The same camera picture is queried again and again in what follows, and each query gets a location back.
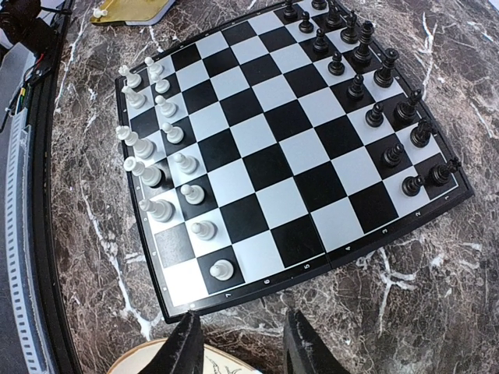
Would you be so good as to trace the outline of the white chess pawn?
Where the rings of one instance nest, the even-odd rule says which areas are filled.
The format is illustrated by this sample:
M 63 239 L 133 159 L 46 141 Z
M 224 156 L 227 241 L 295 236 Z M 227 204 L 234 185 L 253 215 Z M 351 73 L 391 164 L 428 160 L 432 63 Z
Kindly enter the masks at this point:
M 198 221 L 190 226 L 191 232 L 203 241 L 211 240 L 217 233 L 216 225 L 211 221 Z
M 219 281 L 228 281 L 234 274 L 234 266 L 229 260 L 220 259 L 210 268 L 210 275 Z
M 186 175 L 194 173 L 198 167 L 198 161 L 195 157 L 176 153 L 173 155 L 173 161 L 178 165 L 180 171 Z
M 160 76 L 164 70 L 163 65 L 153 60 L 152 57 L 146 57 L 144 59 L 144 63 L 147 66 L 147 71 L 150 76 L 152 75 Z
M 183 185 L 180 192 L 184 195 L 186 202 L 191 205 L 199 205 L 204 201 L 205 191 L 199 185 Z
M 170 143 L 180 143 L 184 138 L 183 130 L 178 126 L 173 126 L 169 122 L 161 123 L 160 129 L 166 134 L 167 141 L 169 141 Z
M 164 94 L 168 92 L 170 89 L 171 85 L 170 82 L 167 79 L 162 79 L 158 74 L 152 73 L 151 74 L 151 79 L 153 83 L 155 84 L 155 90 L 159 94 Z

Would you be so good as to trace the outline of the white chess knight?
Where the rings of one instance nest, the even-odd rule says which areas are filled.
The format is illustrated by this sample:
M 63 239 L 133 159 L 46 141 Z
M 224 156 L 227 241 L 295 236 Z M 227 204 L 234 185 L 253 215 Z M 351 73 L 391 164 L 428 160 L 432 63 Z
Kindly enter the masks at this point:
M 122 93 L 125 94 L 129 104 L 135 109 L 141 108 L 146 101 L 146 97 L 143 94 L 137 93 L 128 85 L 122 88 Z

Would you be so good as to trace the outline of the white chess rook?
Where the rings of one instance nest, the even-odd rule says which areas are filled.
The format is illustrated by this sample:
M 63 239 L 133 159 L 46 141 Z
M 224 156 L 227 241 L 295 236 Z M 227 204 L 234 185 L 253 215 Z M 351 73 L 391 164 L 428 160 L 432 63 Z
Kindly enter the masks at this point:
M 142 78 L 137 73 L 132 73 L 127 65 L 119 67 L 119 74 L 126 78 L 126 85 L 132 89 L 137 88 L 142 83 Z

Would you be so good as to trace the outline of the black grey chessboard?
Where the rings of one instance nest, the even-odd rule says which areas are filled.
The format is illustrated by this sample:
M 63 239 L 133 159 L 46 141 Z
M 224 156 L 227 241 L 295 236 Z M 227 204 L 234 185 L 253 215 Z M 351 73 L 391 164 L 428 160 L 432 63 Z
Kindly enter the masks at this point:
M 370 22 L 335 1 L 286 1 L 198 35 L 152 59 L 170 82 L 157 93 L 145 63 L 130 69 L 146 97 L 133 108 L 115 81 L 119 125 L 154 144 L 155 187 L 127 172 L 162 314 L 174 323 L 280 291 L 386 245 L 473 194 L 422 92 L 373 39 Z M 164 117 L 161 95 L 178 109 Z M 180 127 L 180 143 L 160 124 Z M 195 157 L 182 173 L 173 155 Z M 183 185 L 205 191 L 186 202 Z M 139 201 L 175 207 L 155 221 Z M 209 241 L 190 226 L 211 221 Z M 211 266 L 229 260 L 219 281 Z

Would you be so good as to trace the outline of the gold square tray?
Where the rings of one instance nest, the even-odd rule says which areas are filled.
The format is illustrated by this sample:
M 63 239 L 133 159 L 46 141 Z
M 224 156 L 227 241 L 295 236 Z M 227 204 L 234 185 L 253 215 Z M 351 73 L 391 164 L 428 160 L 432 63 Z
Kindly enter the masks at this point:
M 96 26 L 153 26 L 174 4 L 175 0 L 107 0 L 93 10 L 90 22 Z

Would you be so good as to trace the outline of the white chess king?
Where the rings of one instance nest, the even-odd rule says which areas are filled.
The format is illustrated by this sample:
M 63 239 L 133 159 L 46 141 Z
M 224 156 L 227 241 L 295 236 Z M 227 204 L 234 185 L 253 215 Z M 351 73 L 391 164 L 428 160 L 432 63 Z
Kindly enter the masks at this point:
M 118 140 L 133 148 L 135 157 L 146 160 L 154 155 L 154 144 L 148 139 L 141 139 L 129 126 L 119 125 L 115 133 Z

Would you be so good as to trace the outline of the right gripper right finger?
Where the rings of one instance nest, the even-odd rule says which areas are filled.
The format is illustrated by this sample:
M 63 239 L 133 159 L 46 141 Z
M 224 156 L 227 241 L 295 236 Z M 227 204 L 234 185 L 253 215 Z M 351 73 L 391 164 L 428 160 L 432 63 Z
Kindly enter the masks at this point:
M 284 373 L 349 374 L 298 309 L 290 309 L 284 325 Z

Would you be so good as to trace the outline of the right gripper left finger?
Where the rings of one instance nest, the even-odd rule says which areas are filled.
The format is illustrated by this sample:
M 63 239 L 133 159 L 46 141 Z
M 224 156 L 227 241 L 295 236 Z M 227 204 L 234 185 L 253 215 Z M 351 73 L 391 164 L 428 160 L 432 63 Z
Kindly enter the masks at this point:
M 146 365 L 146 373 L 202 373 L 203 343 L 200 317 L 195 312 L 187 312 Z

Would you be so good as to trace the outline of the white chess piece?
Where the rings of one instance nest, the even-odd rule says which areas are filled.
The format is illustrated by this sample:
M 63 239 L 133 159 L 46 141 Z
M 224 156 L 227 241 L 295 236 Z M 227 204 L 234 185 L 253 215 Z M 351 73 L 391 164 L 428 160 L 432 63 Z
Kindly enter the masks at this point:
M 127 157 L 123 162 L 123 167 L 127 172 L 131 172 L 136 177 L 140 177 L 144 185 L 155 187 L 161 181 L 161 170 L 151 165 L 146 167 L 143 162 L 138 161 L 135 157 Z

